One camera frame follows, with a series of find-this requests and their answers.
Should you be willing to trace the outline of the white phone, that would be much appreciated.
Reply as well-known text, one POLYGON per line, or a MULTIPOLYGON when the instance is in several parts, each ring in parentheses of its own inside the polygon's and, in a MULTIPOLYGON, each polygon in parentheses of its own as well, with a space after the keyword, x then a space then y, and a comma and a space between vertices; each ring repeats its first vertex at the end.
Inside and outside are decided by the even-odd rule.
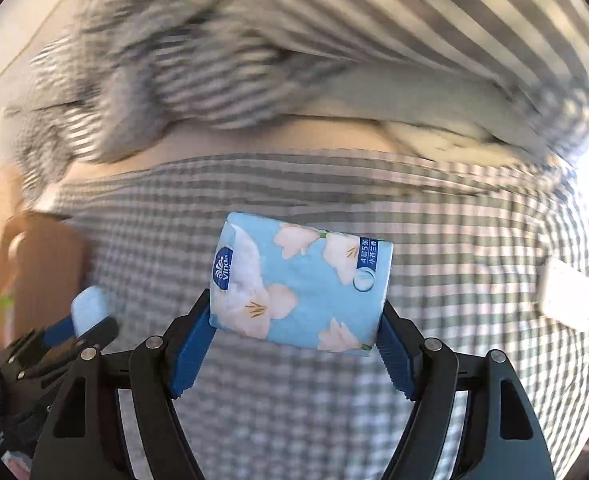
POLYGON ((575 332, 589 329, 589 277, 571 264, 550 257, 537 281, 537 311, 575 332))

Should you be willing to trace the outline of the blue pocket tissue pack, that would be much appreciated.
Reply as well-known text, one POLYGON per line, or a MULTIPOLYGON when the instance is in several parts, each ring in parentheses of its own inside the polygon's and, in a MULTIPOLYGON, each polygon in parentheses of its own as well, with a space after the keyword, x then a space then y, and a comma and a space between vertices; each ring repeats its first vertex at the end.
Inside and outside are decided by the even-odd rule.
POLYGON ((232 212, 212 264, 210 323, 273 344, 369 352, 393 250, 372 237, 232 212))

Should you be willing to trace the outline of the cardboard box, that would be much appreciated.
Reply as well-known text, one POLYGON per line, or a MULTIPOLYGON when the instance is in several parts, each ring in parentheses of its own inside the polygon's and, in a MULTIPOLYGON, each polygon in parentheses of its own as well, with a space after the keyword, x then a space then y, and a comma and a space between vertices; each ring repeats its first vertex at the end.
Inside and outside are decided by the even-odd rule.
POLYGON ((61 217, 25 205, 16 168, 0 168, 0 350, 70 314, 89 253, 61 217))

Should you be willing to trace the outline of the gingham duvet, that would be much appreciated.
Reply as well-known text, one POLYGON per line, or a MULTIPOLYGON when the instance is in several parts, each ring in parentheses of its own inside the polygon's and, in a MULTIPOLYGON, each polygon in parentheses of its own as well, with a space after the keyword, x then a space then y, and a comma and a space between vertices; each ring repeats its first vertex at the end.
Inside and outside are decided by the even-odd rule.
POLYGON ((589 0, 78 0, 9 109, 24 196, 172 122, 268 122, 373 62, 497 84, 534 148, 571 157, 589 141, 589 0))

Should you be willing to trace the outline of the light blue earbuds case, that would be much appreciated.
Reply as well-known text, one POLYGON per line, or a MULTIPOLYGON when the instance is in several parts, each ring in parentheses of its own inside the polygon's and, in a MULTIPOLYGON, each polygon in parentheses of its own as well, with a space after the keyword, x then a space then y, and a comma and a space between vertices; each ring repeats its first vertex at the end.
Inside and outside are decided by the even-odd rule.
POLYGON ((81 337, 110 315, 108 302, 98 286, 82 290, 72 300, 71 320, 76 337, 81 337))

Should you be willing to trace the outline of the grey green pillow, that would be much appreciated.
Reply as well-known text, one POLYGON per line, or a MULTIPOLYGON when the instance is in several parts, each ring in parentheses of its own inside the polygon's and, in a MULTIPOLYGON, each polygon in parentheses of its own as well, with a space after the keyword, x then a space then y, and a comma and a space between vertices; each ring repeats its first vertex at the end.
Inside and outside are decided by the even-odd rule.
POLYGON ((435 162, 511 166, 548 154, 495 84, 409 64, 353 68, 297 114, 378 122, 406 150, 435 162))

